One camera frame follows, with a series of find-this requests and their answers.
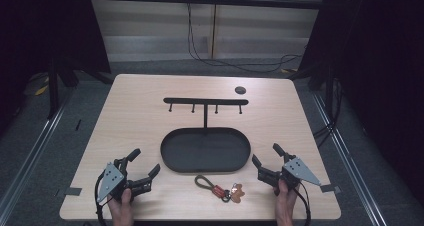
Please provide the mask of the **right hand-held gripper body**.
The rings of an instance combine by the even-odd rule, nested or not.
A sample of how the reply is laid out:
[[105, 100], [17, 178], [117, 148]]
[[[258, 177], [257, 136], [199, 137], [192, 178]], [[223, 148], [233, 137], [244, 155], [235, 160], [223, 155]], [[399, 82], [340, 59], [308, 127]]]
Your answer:
[[262, 166], [257, 161], [257, 178], [273, 187], [278, 186], [278, 181], [283, 180], [289, 190], [294, 189], [301, 181], [320, 186], [320, 180], [308, 168], [301, 158], [295, 155], [284, 156], [284, 164], [280, 171], [272, 171]]

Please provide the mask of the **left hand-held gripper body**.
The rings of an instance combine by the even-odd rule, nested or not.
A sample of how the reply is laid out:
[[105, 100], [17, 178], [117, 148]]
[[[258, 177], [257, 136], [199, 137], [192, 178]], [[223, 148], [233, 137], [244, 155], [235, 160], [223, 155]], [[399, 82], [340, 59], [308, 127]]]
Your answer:
[[131, 190], [131, 199], [151, 191], [153, 179], [150, 179], [148, 175], [139, 180], [128, 179], [128, 163], [129, 161], [126, 161], [126, 157], [124, 157], [106, 165], [100, 175], [100, 185], [96, 186], [97, 203], [102, 202], [107, 196], [112, 196], [115, 200], [120, 201], [125, 189]]

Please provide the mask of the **keychain with olive cord loop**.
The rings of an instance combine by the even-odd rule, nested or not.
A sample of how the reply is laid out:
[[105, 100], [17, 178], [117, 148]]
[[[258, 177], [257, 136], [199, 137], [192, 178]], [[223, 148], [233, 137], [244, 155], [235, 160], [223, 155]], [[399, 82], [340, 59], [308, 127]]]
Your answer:
[[245, 196], [242, 184], [234, 183], [230, 189], [223, 189], [221, 186], [213, 184], [203, 175], [197, 175], [194, 182], [198, 187], [209, 190], [224, 203], [228, 203], [230, 201], [233, 203], [240, 203], [241, 198]]

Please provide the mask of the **black key rack with tray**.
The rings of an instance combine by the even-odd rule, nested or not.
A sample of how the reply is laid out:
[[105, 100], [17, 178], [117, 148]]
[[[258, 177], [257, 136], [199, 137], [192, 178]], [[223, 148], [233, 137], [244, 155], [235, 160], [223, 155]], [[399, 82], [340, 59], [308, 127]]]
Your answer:
[[171, 112], [174, 104], [203, 106], [203, 126], [179, 128], [169, 132], [162, 140], [160, 152], [164, 164], [177, 173], [234, 172], [248, 161], [251, 145], [239, 130], [230, 127], [209, 127], [208, 109], [215, 112], [220, 106], [237, 106], [239, 113], [247, 99], [202, 99], [165, 97]]

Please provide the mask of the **person's left hand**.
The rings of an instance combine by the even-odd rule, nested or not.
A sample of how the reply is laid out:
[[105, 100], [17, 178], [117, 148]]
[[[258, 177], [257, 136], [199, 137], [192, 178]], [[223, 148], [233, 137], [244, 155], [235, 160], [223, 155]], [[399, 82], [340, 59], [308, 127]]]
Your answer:
[[121, 201], [115, 200], [112, 196], [107, 197], [107, 205], [111, 213], [113, 226], [134, 225], [131, 196], [131, 190], [125, 189], [122, 193]]

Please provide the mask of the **person's right hand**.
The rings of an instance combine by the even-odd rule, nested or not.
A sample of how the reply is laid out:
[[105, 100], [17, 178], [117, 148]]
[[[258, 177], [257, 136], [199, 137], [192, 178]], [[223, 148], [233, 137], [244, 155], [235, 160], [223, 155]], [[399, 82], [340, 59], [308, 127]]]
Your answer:
[[275, 202], [275, 219], [277, 226], [293, 226], [293, 211], [297, 200], [294, 190], [289, 190], [283, 180], [278, 182], [279, 194]]

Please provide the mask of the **black metal stand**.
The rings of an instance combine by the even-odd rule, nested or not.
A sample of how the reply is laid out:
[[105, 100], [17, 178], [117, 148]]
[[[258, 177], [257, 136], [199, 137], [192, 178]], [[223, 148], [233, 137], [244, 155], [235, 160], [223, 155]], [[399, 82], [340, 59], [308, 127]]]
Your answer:
[[52, 58], [48, 67], [48, 86], [50, 109], [47, 116], [52, 119], [59, 111], [59, 84], [58, 80], [69, 88], [75, 88], [79, 84], [76, 71], [82, 71], [104, 84], [112, 84], [113, 80], [104, 76], [104, 73], [111, 73], [108, 60], [104, 62], [84, 63], [70, 57]]
[[334, 69], [330, 63], [313, 63], [300, 66], [296, 73], [289, 76], [290, 80], [308, 78], [308, 88], [312, 91], [325, 89], [324, 112], [331, 125], [336, 124], [333, 115]]

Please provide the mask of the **black curtain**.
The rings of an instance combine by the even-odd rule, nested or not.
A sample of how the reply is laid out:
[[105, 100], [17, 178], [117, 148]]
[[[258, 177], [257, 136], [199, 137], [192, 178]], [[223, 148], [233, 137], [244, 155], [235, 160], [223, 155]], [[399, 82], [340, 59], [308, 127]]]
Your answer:
[[0, 0], [0, 134], [52, 65], [68, 84], [75, 70], [110, 71], [92, 0]]
[[322, 0], [299, 70], [336, 77], [366, 132], [424, 206], [424, 0]]

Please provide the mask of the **aluminium floor rail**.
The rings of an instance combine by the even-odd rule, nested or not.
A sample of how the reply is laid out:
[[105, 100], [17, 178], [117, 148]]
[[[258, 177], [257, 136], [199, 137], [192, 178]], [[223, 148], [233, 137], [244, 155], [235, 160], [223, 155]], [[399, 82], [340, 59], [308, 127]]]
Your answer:
[[388, 226], [379, 205], [375, 201], [370, 189], [365, 183], [341, 133], [335, 125], [330, 126], [329, 119], [324, 112], [324, 100], [317, 93], [313, 93], [314, 102], [318, 108], [320, 116], [329, 130], [329, 136], [338, 151], [341, 161], [351, 179], [353, 187], [372, 223], [373, 226]]
[[6, 225], [30, 175], [34, 170], [35, 165], [39, 161], [42, 152], [59, 124], [64, 109], [68, 105], [72, 95], [72, 92], [67, 93], [64, 96], [63, 101], [59, 104], [57, 111], [46, 121], [23, 165], [19, 168], [19, 171], [14, 177], [11, 185], [0, 199], [0, 226]]

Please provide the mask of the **black horizontal frame bar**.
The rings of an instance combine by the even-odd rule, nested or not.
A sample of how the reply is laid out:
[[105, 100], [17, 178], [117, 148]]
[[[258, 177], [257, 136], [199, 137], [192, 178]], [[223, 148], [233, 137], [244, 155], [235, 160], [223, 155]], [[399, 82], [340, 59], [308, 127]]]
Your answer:
[[186, 3], [186, 4], [208, 4], [226, 6], [251, 6], [269, 8], [294, 8], [319, 10], [326, 5], [313, 1], [290, 1], [290, 0], [115, 0], [115, 1], [137, 1], [157, 3]]

